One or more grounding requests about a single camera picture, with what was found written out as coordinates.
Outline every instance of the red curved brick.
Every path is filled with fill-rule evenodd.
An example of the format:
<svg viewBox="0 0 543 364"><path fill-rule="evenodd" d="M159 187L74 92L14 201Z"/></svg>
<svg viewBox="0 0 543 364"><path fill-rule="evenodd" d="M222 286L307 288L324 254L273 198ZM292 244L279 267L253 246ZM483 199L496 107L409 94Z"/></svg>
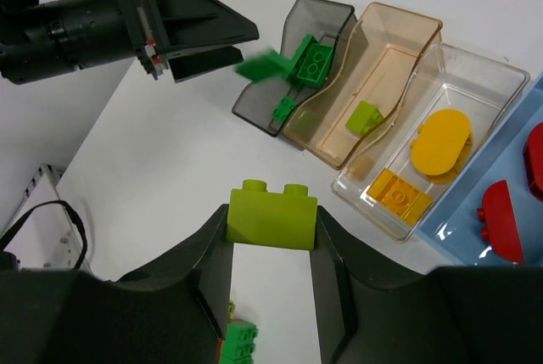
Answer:
<svg viewBox="0 0 543 364"><path fill-rule="evenodd" d="M529 191L543 201L543 123L529 133L523 157Z"/></svg>
<svg viewBox="0 0 543 364"><path fill-rule="evenodd" d="M479 219L486 223L481 229L483 240L489 241L494 252L501 258L523 264L523 249L518 236L509 187L505 180L494 183L486 189L483 195L483 208L477 212Z"/></svg>

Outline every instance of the green duplo brick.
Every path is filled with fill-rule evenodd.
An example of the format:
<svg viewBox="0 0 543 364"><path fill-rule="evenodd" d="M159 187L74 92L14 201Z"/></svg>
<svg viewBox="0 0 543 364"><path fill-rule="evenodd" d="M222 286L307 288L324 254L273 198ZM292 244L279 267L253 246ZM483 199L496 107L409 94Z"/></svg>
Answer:
<svg viewBox="0 0 543 364"><path fill-rule="evenodd" d="M288 249L315 246L315 197L308 188L287 184L283 193L268 193L266 183L244 181L230 195L227 241Z"/></svg>
<svg viewBox="0 0 543 364"><path fill-rule="evenodd" d="M250 357L255 351L255 338L258 335L256 326L249 322L228 323L227 338L222 344L221 355L234 360Z"/></svg>
<svg viewBox="0 0 543 364"><path fill-rule="evenodd" d="M283 74L285 79L296 78L296 73L298 73L299 68L304 62L305 56L307 56L311 46L313 46L315 43L316 38L311 33L304 36L298 48L296 48L288 68L285 69L287 71Z"/></svg>
<svg viewBox="0 0 543 364"><path fill-rule="evenodd" d="M298 103L291 97L283 97L279 105L273 110L271 116L273 116L274 120L283 123L293 109L296 108L296 105L298 105Z"/></svg>
<svg viewBox="0 0 543 364"><path fill-rule="evenodd" d="M332 46L311 45L296 78L308 87L321 88L328 77L332 57Z"/></svg>
<svg viewBox="0 0 543 364"><path fill-rule="evenodd" d="M258 82L284 74L289 66L290 60L275 50L268 50L236 66L236 72L252 82Z"/></svg>
<svg viewBox="0 0 543 364"><path fill-rule="evenodd" d="M219 364L254 364L253 357L244 357L239 360L230 360L228 357L221 356Z"/></svg>

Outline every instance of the lego stud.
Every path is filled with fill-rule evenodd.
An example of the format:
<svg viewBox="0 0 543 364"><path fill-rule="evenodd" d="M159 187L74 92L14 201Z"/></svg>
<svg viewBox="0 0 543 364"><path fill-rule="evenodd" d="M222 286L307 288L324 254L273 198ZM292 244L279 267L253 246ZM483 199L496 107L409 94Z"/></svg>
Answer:
<svg viewBox="0 0 543 364"><path fill-rule="evenodd" d="M314 74L319 70L319 66L315 63L311 63L309 67L307 67L307 72L309 74Z"/></svg>
<svg viewBox="0 0 543 364"><path fill-rule="evenodd" d="M306 196L309 193L307 186L303 184L285 184L283 194L293 194L296 196Z"/></svg>
<svg viewBox="0 0 543 364"><path fill-rule="evenodd" d="M482 208L477 209L477 217L479 218L479 221L484 221L484 210Z"/></svg>
<svg viewBox="0 0 543 364"><path fill-rule="evenodd" d="M394 190L390 194L390 199L396 204L403 204L406 202L406 194L401 190Z"/></svg>
<svg viewBox="0 0 543 364"><path fill-rule="evenodd" d="M267 184L261 180L244 180L243 190L251 192L265 192Z"/></svg>
<svg viewBox="0 0 543 364"><path fill-rule="evenodd" d="M322 52L318 52L313 56L313 61L317 63L321 61L322 59L324 59L324 54L322 54Z"/></svg>
<svg viewBox="0 0 543 364"><path fill-rule="evenodd" d="M489 229L487 227L481 228L481 237L484 241L488 241L490 239Z"/></svg>

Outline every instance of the transparent plastic tray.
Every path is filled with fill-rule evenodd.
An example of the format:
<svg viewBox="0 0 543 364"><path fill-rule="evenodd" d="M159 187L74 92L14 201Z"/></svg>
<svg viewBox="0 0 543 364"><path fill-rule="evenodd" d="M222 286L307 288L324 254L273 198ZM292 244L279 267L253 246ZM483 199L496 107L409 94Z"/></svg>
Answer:
<svg viewBox="0 0 543 364"><path fill-rule="evenodd" d="M339 72L355 23L355 8L351 5L325 0L296 0L283 27L281 54L291 59L305 35L311 33L319 43L334 46L334 59L328 77L332 80ZM232 112L275 137L283 123L275 120L272 113L281 100L290 97L299 104L316 91L310 87L296 91L279 77L252 82L241 92Z"/></svg>
<svg viewBox="0 0 543 364"><path fill-rule="evenodd" d="M455 263L510 266L481 238L477 216L490 185L507 180L526 265L543 265L543 203L529 191L523 148L543 122L543 77L525 94L421 221L417 235Z"/></svg>
<svg viewBox="0 0 543 364"><path fill-rule="evenodd" d="M435 202L450 183L433 184L413 167L410 145L418 127L435 111L460 110L471 122L471 157L528 80L528 73L510 65L444 43L432 46L413 71L391 123L372 132L372 144L351 158L332 190L392 237L408 239L423 215L410 225L371 198L367 190L375 179L389 169Z"/></svg>
<svg viewBox="0 0 543 364"><path fill-rule="evenodd" d="M360 101L376 105L385 123L394 115L422 53L440 41L440 20L371 3L350 34L341 70L290 116L284 135L334 169L365 137L345 124Z"/></svg>

